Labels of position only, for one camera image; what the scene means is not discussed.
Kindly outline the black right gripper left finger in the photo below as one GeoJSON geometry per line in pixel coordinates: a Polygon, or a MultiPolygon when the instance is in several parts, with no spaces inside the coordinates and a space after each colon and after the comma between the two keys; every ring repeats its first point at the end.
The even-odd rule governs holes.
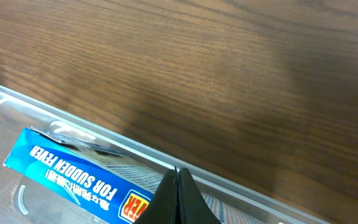
{"type": "Polygon", "coordinates": [[[176,169],[168,170],[154,197],[134,224],[175,224],[177,222],[178,176],[176,169]]]}

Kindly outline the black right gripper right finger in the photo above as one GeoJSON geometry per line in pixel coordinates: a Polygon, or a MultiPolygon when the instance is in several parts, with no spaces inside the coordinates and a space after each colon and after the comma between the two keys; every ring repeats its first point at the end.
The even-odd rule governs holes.
{"type": "Polygon", "coordinates": [[[181,224],[220,224],[187,168],[178,173],[178,206],[181,224]]]}

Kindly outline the blue fever patch box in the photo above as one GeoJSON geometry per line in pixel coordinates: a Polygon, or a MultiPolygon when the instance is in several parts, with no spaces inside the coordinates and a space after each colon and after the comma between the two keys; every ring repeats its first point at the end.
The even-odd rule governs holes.
{"type": "MultiPolygon", "coordinates": [[[[22,130],[4,165],[108,223],[135,223],[168,171],[159,172],[99,144],[36,128],[22,130]]],[[[256,222],[201,195],[220,223],[256,222]]]]}

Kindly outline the clear plastic container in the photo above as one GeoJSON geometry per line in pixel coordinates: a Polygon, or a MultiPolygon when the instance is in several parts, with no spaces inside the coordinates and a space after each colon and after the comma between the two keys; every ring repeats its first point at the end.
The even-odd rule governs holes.
{"type": "Polygon", "coordinates": [[[99,144],[159,172],[187,168],[200,192],[254,217],[255,223],[319,223],[319,218],[3,86],[0,86],[0,223],[108,223],[4,165],[24,128],[99,144]]]}

